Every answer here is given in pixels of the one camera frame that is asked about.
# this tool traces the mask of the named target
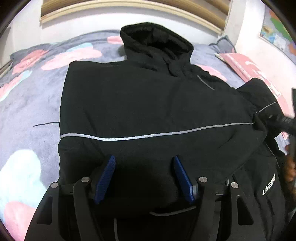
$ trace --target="headboard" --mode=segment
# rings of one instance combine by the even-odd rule
[[[178,15],[221,34],[230,0],[43,0],[41,24],[60,16],[99,7],[137,7]]]

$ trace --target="poster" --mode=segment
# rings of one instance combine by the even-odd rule
[[[267,6],[260,36],[281,50],[296,65],[296,45],[279,18]]]

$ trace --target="light blue pattern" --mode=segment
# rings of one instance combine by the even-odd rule
[[[86,48],[86,47],[93,47],[93,45],[91,43],[80,44],[80,45],[77,45],[73,48],[68,49],[66,52],[72,52],[76,49],[81,49],[81,48]]]
[[[21,73],[21,79],[19,80],[19,82],[14,85],[10,90],[8,90],[4,96],[2,96],[2,98],[0,98],[0,102],[3,101],[7,96],[8,94],[19,84],[21,83],[23,80],[25,80],[26,78],[28,78],[30,75],[32,74],[32,70],[26,70],[24,71],[23,73]]]
[[[46,188],[40,181],[41,165],[32,150],[18,150],[0,171],[0,219],[4,220],[5,205],[11,201],[37,208]]]

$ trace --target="pink pillow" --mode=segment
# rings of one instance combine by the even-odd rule
[[[247,56],[240,53],[221,53],[216,56],[222,61],[230,65],[230,67],[242,78],[244,82],[248,82],[252,78],[258,78],[263,80],[269,90],[273,93],[277,99],[283,113],[285,115],[293,116],[294,113],[290,113],[287,101],[283,97],[278,88],[271,83],[267,76],[260,71],[259,67],[250,60]]]

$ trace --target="white wall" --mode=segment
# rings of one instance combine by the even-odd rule
[[[11,53],[37,44],[59,42],[98,30],[121,29],[125,25],[141,22],[161,24],[190,42],[209,44],[216,42],[218,37],[211,30],[182,17],[131,7],[85,10],[40,26],[41,5],[42,0],[32,0],[13,19],[7,37],[0,39],[0,66],[9,61]]]
[[[265,5],[261,0],[247,0],[236,50],[253,60],[280,90],[293,113],[291,88],[296,87],[296,65],[272,44],[259,38]]]
[[[223,36],[227,35],[235,46],[239,37],[246,11],[247,0],[231,0]]]

